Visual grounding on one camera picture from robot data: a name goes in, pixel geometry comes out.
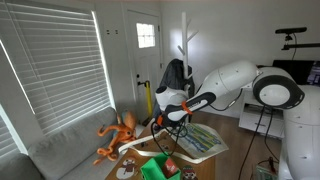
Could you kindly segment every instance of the wire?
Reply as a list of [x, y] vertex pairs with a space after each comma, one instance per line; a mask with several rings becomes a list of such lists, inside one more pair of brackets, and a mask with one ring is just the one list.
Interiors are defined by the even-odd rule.
[[240, 90], [239, 95], [233, 101], [231, 101], [227, 107], [225, 107], [223, 109], [217, 109], [217, 108], [213, 107], [211, 104], [209, 104], [209, 106], [216, 111], [225, 111], [225, 110], [229, 109], [235, 102], [237, 102], [237, 100], [240, 98], [241, 94], [242, 94], [242, 89]]
[[179, 134], [181, 133], [181, 131], [182, 131], [182, 129], [181, 129], [181, 127], [183, 126], [184, 128], [185, 128], [185, 125], [184, 125], [184, 121], [181, 123], [179, 123], [179, 130], [178, 130], [178, 132], [177, 133], [173, 133], [172, 131], [168, 131], [168, 129], [166, 128], [166, 130], [170, 133], [170, 134], [176, 134], [176, 141], [175, 141], [175, 144], [174, 144], [174, 148], [173, 148], [173, 150], [172, 150], [172, 152], [170, 153], [170, 154], [168, 154], [167, 152], [165, 152], [163, 149], [162, 149], [162, 147], [160, 146], [160, 144], [158, 143], [158, 141], [156, 140], [156, 138], [155, 138], [155, 136], [154, 136], [154, 130], [153, 130], [153, 126], [156, 124], [156, 122], [154, 121], [154, 122], [152, 122], [152, 124], [151, 124], [151, 134], [152, 134], [152, 136], [153, 136], [153, 140], [156, 142], [156, 144], [157, 144], [157, 146], [159, 147], [159, 149], [162, 151], [162, 153], [164, 154], [164, 155], [166, 155], [166, 156], [171, 156], [173, 153], [174, 153], [174, 151], [176, 150], [176, 147], [177, 147], [177, 144], [178, 144], [178, 139], [179, 139]]
[[295, 48], [294, 48], [294, 52], [293, 52], [293, 55], [292, 55], [292, 61], [293, 61], [293, 59], [294, 59], [294, 56], [296, 55], [296, 52], [297, 52], [297, 44], [298, 44], [298, 40], [297, 40], [297, 36], [296, 36], [296, 34], [295, 33], [293, 33], [293, 36], [294, 36], [294, 42], [295, 42]]
[[265, 162], [269, 162], [269, 159], [258, 162], [258, 165], [260, 165], [260, 164], [262, 164], [262, 163], [265, 163]]
[[246, 160], [247, 160], [247, 157], [248, 157], [248, 154], [249, 154], [249, 152], [250, 152], [250, 149], [251, 149], [253, 140], [254, 140], [254, 138], [256, 137], [256, 134], [257, 134], [257, 132], [258, 132], [258, 128], [259, 128], [259, 126], [260, 126], [260, 122], [261, 122], [261, 120], [262, 120], [262, 116], [263, 116], [263, 113], [264, 113], [264, 108], [265, 108], [265, 106], [262, 107], [261, 114], [260, 114], [260, 118], [259, 118], [259, 122], [258, 122], [257, 127], [256, 127], [256, 130], [254, 131], [254, 134], [253, 134], [253, 136], [252, 136], [252, 139], [251, 139], [249, 148], [248, 148], [248, 150], [247, 150], [247, 154], [246, 154], [246, 156], [245, 156], [245, 158], [244, 158], [244, 160], [243, 160], [243, 162], [242, 162], [238, 180], [240, 180], [240, 178], [241, 178], [243, 166], [244, 166], [244, 164], [245, 164], [245, 162], [246, 162]]
[[184, 132], [185, 132], [185, 134], [183, 134], [183, 135], [181, 135], [180, 133], [181, 132], [174, 132], [174, 131], [171, 131], [170, 129], [168, 129], [167, 127], [164, 127], [168, 132], [169, 132], [169, 135], [171, 136], [171, 135], [174, 135], [174, 136], [179, 136], [179, 138], [181, 138], [181, 137], [185, 137], [185, 136], [187, 136], [187, 134], [188, 134], [188, 130], [187, 130], [187, 128], [186, 128], [186, 126], [184, 125], [184, 123], [183, 123], [183, 126], [181, 126], [181, 132], [183, 132], [183, 130], [185, 130]]
[[271, 110], [270, 122], [269, 122], [269, 125], [268, 125], [268, 129], [267, 129], [266, 135], [264, 136], [264, 144], [266, 145], [267, 149], [272, 154], [272, 156], [279, 162], [279, 159], [273, 154], [273, 152], [271, 151], [270, 147], [267, 144], [267, 136], [268, 136], [268, 133], [269, 133], [269, 130], [270, 130], [270, 126], [271, 126], [271, 123], [272, 123], [272, 119], [273, 119], [273, 108], [271, 107], [270, 110]]
[[202, 87], [202, 84], [201, 84], [200, 87], [198, 88], [196, 94], [198, 94], [198, 92], [199, 92], [199, 90], [200, 90], [201, 87]]

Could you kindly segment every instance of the white door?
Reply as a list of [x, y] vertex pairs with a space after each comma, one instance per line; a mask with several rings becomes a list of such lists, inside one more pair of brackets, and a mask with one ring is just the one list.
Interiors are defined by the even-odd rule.
[[134, 71], [137, 85], [136, 113], [140, 122], [148, 118], [145, 86], [138, 85], [150, 81], [152, 105], [154, 93], [159, 86], [160, 73], [160, 35], [159, 18], [139, 12], [128, 11], [131, 47], [134, 59]]

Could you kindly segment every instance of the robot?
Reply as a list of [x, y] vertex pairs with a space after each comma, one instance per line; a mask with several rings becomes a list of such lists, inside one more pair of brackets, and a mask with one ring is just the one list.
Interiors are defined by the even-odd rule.
[[238, 61], [212, 71], [197, 94], [187, 99], [182, 90], [160, 87], [156, 99], [162, 110], [157, 124], [175, 127], [188, 114], [239, 88], [252, 88], [255, 98], [268, 107], [284, 110], [279, 179], [320, 179], [320, 88], [298, 86], [284, 70], [258, 69]]

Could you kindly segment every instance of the couch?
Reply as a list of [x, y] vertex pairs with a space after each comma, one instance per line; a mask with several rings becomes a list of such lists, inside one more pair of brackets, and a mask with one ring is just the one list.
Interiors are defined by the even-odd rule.
[[[107, 147], [112, 139], [111, 132], [104, 137], [97, 136], [96, 132], [103, 124], [117, 124], [113, 108], [85, 117], [61, 132], [31, 145], [28, 156], [18, 154], [1, 162], [0, 179], [104, 179], [117, 161], [106, 159], [96, 166], [92, 165], [98, 158], [96, 150]], [[137, 125], [137, 136], [142, 130], [143, 126]]]

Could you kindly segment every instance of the table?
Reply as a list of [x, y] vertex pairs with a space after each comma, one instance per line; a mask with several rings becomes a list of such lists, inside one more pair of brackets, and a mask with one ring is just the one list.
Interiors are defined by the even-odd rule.
[[[150, 127], [151, 127], [151, 123], [149, 123], [148, 126], [142, 131], [139, 138], [143, 138], [143, 137], [151, 135]], [[175, 142], [172, 140], [172, 138], [169, 135], [162, 134], [160, 136], [160, 139], [161, 140], [159, 141], [159, 144], [161, 145], [163, 143], [164, 145], [167, 145], [169, 147], [169, 151], [171, 151], [174, 148]], [[156, 145], [156, 143], [153, 141], [153, 139], [150, 141], [147, 141], [147, 145], [144, 147], [141, 147], [141, 145], [136, 145], [135, 147], [139, 150], [155, 151], [155, 152], [159, 151], [159, 153], [161, 151], [159, 149], [159, 147]], [[179, 153], [183, 153], [185, 155], [188, 155], [188, 153], [183, 148], [181, 148], [179, 145], [177, 145], [175, 151], [177, 151]], [[137, 165], [137, 167], [135, 168], [135, 171], [137, 171], [137, 172], [135, 173], [134, 176], [131, 177], [131, 179], [132, 180], [141, 180], [142, 175], [141, 175], [140, 167], [143, 166], [151, 157], [140, 156], [133, 149], [128, 149], [128, 151], [122, 156], [122, 158], [119, 160], [119, 162], [115, 165], [115, 167], [112, 169], [112, 171], [109, 173], [109, 175], [105, 179], [106, 180], [117, 180], [118, 179], [116, 177], [117, 170], [122, 166], [123, 161], [125, 161], [126, 159], [128, 159], [129, 157], [132, 157], [132, 156], [134, 156], [136, 159], [135, 164]], [[192, 164], [192, 163], [185, 161], [181, 158], [178, 158], [174, 155], [172, 155], [171, 158], [177, 164], [177, 166], [180, 168], [180, 170], [182, 170], [182, 168], [185, 165], [191, 165], [193, 167], [193, 169], [195, 170], [199, 180], [202, 180], [202, 179], [214, 180], [215, 179], [215, 157], [214, 156], [211, 158], [208, 158], [207, 160], [205, 160], [199, 164]]]

